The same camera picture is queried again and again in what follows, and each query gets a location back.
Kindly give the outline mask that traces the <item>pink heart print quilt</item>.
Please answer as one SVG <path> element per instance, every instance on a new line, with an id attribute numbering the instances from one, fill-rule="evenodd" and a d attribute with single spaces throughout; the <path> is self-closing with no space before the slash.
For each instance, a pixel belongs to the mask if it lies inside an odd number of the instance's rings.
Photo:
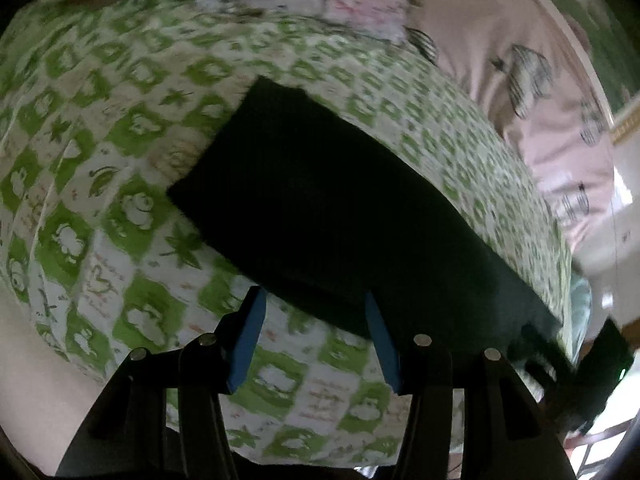
<path id="1" fill-rule="evenodd" d="M 525 162 L 570 248 L 614 192 L 593 71 L 548 0 L 409 0 L 408 35 L 483 110 Z"/>

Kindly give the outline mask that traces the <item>green patterned bed sheet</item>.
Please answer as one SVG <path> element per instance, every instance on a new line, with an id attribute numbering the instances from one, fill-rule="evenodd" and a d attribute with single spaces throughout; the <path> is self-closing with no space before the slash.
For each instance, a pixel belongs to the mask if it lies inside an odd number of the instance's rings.
<path id="1" fill-rule="evenodd" d="M 435 185 L 533 287 L 570 350 L 570 250 L 524 162 L 413 47 L 189 0 L 34 3 L 1 37 L 1 273 L 96 379 L 213 330 L 250 287 L 166 191 L 256 78 L 303 89 Z"/>

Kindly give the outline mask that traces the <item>black pants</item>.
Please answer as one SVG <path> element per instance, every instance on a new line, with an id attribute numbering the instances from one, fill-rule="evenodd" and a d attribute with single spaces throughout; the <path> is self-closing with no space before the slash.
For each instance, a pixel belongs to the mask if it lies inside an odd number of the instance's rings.
<path id="1" fill-rule="evenodd" d="M 450 201 L 372 136 L 259 78 L 167 190 L 201 240 L 274 296 L 359 336 L 513 354 L 558 319 Z"/>

